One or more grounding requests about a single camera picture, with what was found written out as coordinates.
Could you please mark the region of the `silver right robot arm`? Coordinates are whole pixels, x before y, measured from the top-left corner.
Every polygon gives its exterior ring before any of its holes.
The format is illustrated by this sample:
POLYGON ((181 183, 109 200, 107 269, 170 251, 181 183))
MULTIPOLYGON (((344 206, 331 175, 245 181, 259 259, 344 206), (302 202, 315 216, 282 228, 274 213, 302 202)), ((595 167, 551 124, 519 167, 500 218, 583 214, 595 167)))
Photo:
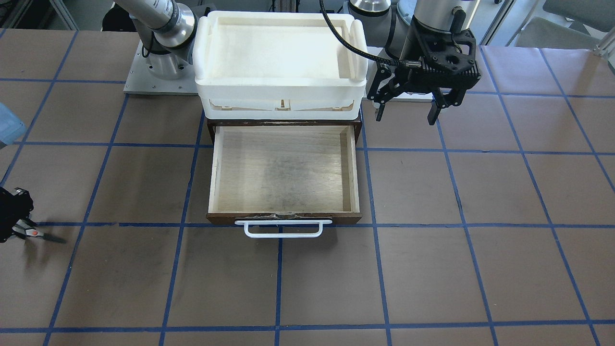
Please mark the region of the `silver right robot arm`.
MULTIPOLYGON (((119 0, 141 38, 141 57, 150 75, 159 80, 175 81, 187 75, 192 61, 192 45, 197 33, 197 16, 185 4, 175 0, 119 0)), ((1 188, 1 241, 10 238, 38 238, 63 244, 38 230, 29 217, 34 208, 28 190, 1 188)))

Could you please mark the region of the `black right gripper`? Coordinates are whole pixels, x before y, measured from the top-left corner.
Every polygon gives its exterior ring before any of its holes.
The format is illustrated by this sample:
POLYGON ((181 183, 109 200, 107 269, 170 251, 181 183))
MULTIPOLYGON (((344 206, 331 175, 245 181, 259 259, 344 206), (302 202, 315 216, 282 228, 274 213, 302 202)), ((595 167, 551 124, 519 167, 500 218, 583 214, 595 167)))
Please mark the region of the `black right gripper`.
POLYGON ((14 193, 0 188, 0 241, 5 243, 13 236, 12 228, 17 225, 17 232, 25 236, 37 236, 37 226, 29 219, 33 210, 33 200, 29 191, 16 188, 14 193))

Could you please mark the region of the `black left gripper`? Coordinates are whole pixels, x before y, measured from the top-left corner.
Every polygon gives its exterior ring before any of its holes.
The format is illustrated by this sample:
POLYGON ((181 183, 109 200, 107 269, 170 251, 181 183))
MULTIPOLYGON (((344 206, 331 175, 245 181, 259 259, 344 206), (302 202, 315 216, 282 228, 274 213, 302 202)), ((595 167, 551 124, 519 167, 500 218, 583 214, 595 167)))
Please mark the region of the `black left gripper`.
POLYGON ((475 57, 476 39, 470 29, 456 34, 437 32, 416 19, 411 20, 407 39, 405 58, 420 62, 421 67, 409 74, 408 68, 398 66, 392 71, 390 66, 377 62, 367 97, 375 105, 376 121, 381 121, 386 103, 408 92, 408 82, 415 82, 432 93, 427 119, 429 125, 435 125, 440 112, 461 105, 467 90, 482 77, 475 57), (451 90, 444 94, 440 88, 451 90))

